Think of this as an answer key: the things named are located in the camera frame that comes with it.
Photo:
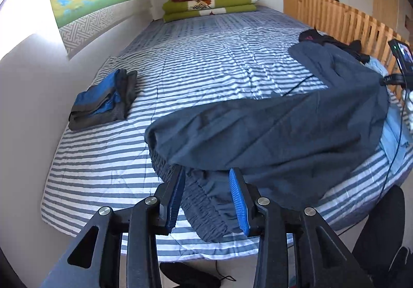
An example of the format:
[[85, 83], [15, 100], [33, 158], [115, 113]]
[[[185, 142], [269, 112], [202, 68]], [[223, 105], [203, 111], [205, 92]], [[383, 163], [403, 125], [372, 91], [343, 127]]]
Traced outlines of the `folded blue grey clothes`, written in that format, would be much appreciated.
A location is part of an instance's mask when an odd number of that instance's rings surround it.
[[80, 131], [126, 119], [137, 97], [136, 84], [136, 71], [118, 69], [78, 94], [69, 114], [69, 129]]

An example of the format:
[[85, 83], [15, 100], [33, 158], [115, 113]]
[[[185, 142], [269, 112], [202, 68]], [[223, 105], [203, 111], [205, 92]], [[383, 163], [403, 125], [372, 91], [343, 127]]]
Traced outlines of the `black garment with yellow stripes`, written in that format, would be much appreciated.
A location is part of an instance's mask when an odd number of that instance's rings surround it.
[[352, 57], [356, 58], [362, 64], [366, 64], [370, 61], [370, 56], [362, 52], [362, 45], [360, 40], [354, 40], [347, 44], [336, 40], [335, 38], [327, 34], [320, 34], [316, 29], [308, 29], [302, 31], [299, 35], [298, 40], [299, 42], [311, 41], [320, 45], [331, 44], [349, 53]]

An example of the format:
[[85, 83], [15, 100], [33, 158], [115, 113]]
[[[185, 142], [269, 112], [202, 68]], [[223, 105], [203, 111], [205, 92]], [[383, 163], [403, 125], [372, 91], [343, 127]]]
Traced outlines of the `dark blue trousers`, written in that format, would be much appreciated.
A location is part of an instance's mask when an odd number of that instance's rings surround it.
[[238, 231], [230, 169], [278, 205], [302, 210], [379, 145], [389, 105], [379, 74], [331, 44], [301, 41], [288, 52], [325, 88], [184, 108], [146, 129], [156, 174], [168, 181], [173, 166], [183, 169], [181, 208], [205, 242]]

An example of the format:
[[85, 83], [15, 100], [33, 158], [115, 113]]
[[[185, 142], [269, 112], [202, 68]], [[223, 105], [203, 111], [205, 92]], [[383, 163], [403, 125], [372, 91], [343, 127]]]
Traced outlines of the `black clad operator leg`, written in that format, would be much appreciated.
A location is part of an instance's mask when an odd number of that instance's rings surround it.
[[412, 287], [412, 251], [402, 244], [405, 202], [394, 185], [368, 215], [352, 254], [375, 287]]

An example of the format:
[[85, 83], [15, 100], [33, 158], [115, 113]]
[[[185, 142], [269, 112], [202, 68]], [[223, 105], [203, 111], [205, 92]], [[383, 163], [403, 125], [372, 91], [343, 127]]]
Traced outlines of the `wooden slatted bed rail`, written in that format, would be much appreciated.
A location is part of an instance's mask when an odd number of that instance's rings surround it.
[[390, 74], [399, 74], [389, 41], [408, 43], [372, 16], [335, 0], [283, 0], [283, 13], [342, 43], [361, 42], [365, 54], [377, 58]]

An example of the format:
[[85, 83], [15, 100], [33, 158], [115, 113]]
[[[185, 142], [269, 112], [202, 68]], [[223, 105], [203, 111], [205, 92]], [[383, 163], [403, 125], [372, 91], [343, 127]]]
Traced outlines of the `light blue denim jeans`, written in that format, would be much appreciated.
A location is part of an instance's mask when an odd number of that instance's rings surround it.
[[404, 162], [407, 149], [412, 144], [412, 134], [406, 124], [401, 125], [401, 108], [394, 94], [388, 92], [388, 112], [384, 121], [379, 147], [384, 151], [388, 162], [394, 160], [392, 168], [399, 169]]

